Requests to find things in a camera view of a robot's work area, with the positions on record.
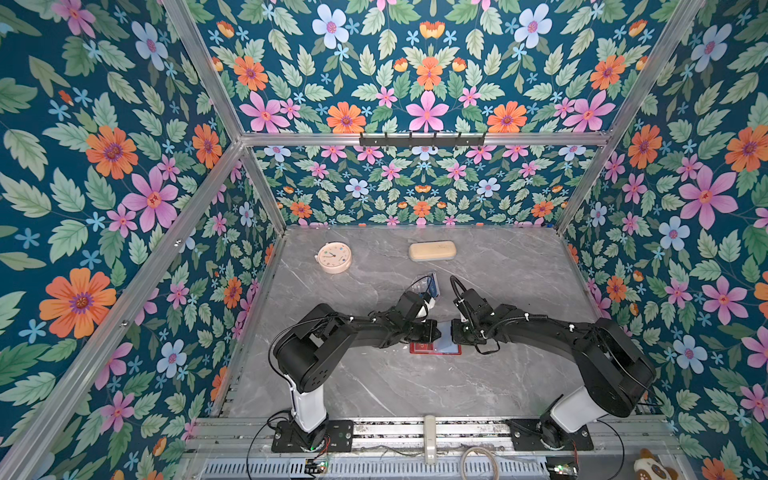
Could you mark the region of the red leather card holder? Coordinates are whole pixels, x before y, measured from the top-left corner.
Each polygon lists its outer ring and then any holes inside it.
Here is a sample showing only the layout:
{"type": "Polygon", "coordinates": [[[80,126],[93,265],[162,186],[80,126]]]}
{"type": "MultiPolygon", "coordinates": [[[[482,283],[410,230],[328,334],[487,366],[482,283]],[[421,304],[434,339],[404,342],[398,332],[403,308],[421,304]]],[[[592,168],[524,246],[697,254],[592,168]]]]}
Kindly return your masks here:
{"type": "Polygon", "coordinates": [[[451,335],[452,327],[449,322],[440,322],[437,325],[440,337],[431,343],[412,343],[409,352],[414,355],[438,355],[459,356],[462,354],[461,346],[456,344],[451,335]]]}

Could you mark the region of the blue credit card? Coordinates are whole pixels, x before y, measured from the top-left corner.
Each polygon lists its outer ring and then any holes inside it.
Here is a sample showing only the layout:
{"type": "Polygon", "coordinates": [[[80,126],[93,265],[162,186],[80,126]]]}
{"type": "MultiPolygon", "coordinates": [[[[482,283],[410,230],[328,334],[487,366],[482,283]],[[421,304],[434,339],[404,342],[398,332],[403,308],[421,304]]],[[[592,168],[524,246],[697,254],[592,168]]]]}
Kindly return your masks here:
{"type": "Polygon", "coordinates": [[[425,292],[429,292],[434,299],[438,298],[440,295],[439,285],[434,273],[427,276],[425,292]]]}

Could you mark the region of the clear acrylic card stand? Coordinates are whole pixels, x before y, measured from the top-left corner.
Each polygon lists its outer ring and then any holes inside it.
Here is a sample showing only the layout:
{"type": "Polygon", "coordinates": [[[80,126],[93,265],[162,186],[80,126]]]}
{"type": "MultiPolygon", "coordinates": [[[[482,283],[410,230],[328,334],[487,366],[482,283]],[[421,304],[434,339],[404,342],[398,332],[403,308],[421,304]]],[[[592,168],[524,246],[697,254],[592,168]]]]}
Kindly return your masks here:
{"type": "Polygon", "coordinates": [[[437,299],[440,295],[437,275],[434,272],[419,277],[410,289],[427,301],[437,299]]]}

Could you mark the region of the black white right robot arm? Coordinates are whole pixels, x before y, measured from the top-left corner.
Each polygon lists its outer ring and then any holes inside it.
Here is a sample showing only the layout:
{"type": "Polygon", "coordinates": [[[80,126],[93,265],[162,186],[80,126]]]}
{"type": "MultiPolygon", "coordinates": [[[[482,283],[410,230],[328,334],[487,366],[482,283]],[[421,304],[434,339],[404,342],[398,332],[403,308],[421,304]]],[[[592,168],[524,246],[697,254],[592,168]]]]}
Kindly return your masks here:
{"type": "Polygon", "coordinates": [[[530,435],[550,450],[560,450],[585,425],[605,416],[627,418],[652,386],[656,371],[622,328],[608,318],[568,322],[510,304],[497,307],[452,275],[452,341],[492,355],[503,343],[523,344],[559,355],[578,368],[582,386],[558,397],[530,435]]]}

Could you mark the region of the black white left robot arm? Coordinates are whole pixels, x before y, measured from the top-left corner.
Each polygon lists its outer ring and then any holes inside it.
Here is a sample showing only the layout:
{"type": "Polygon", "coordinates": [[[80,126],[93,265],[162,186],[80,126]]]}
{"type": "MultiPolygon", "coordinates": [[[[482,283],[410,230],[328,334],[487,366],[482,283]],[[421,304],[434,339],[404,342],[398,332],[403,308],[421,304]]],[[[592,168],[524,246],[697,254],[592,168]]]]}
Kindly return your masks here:
{"type": "Polygon", "coordinates": [[[329,415],[323,385],[353,348],[386,349],[397,344],[427,344],[440,338],[437,322],[428,317],[434,304],[429,292],[405,291],[397,303],[366,316],[341,313],[326,303],[316,305],[270,344],[270,368],[289,386],[290,419],[280,425],[304,451],[322,448],[329,415]]]}

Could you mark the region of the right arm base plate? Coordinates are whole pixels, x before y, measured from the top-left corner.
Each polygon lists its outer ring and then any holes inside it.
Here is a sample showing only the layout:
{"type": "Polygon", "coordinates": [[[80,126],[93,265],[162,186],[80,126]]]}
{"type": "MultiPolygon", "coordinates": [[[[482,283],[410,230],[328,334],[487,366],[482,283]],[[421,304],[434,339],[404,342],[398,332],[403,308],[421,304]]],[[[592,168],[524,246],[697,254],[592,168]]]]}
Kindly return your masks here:
{"type": "Polygon", "coordinates": [[[574,433],[568,433],[554,423],[542,426],[536,418],[505,419],[503,423],[510,429],[515,451],[594,450],[594,443],[586,425],[574,433]]]}

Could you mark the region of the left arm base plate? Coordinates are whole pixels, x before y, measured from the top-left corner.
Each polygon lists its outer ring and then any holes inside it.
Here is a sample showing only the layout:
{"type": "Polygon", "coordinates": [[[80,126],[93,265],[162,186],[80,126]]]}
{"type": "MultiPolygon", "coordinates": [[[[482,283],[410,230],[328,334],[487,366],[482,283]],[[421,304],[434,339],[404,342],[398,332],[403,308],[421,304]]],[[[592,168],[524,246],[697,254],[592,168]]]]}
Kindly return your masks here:
{"type": "Polygon", "coordinates": [[[320,453],[352,450],[354,422],[325,420],[311,432],[304,431],[295,420],[280,421],[275,428],[273,453],[320,453]]]}

